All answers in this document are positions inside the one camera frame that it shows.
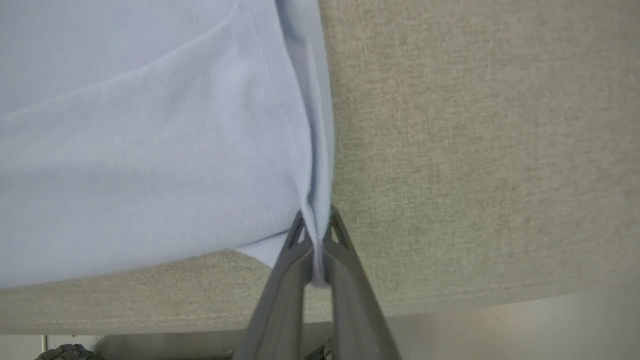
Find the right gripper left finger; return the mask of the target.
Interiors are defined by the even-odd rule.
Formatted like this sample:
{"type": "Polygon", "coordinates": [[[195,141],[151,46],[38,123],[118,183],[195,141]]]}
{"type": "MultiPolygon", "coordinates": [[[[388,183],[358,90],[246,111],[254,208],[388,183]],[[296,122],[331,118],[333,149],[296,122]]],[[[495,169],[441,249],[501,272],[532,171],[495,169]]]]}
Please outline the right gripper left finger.
{"type": "Polygon", "coordinates": [[[313,242],[295,215],[240,345],[236,360],[301,360],[305,287],[313,279],[313,242]]]}

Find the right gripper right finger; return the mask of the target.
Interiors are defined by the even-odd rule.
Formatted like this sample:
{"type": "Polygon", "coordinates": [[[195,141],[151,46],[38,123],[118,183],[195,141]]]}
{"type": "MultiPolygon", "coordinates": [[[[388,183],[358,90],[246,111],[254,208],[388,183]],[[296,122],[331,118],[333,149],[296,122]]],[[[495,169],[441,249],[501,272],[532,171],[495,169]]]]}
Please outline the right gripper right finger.
{"type": "Polygon", "coordinates": [[[322,240],[322,260],[333,301],[333,358],[400,360],[386,317],[335,206],[322,240]]]}

